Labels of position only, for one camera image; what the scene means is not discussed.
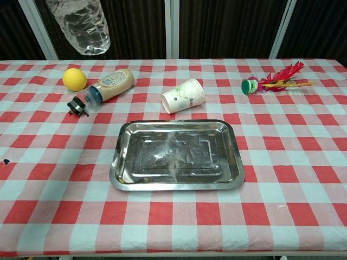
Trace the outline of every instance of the paper cup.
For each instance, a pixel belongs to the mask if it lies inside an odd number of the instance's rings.
[[[162,95],[165,110],[172,114],[205,102],[205,93],[196,79],[190,79]]]

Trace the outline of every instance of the hanging plastic bottle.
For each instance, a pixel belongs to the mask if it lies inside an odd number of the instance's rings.
[[[110,47],[110,35],[100,0],[46,0],[69,43],[83,55]]]

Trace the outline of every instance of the stainless steel tray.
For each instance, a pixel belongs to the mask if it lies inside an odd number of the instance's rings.
[[[233,189],[244,178],[234,131],[220,120],[126,123],[110,169],[126,191]]]

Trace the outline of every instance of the mayonnaise bottle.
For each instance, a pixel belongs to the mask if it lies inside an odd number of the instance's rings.
[[[134,76],[128,69],[119,69],[81,90],[78,97],[88,106],[96,107],[102,102],[128,90],[134,84]]]

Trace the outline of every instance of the bottle label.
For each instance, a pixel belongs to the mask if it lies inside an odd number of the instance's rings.
[[[109,76],[103,78],[100,84],[104,87],[114,87],[124,83],[128,78],[128,75],[124,71],[116,71]]]

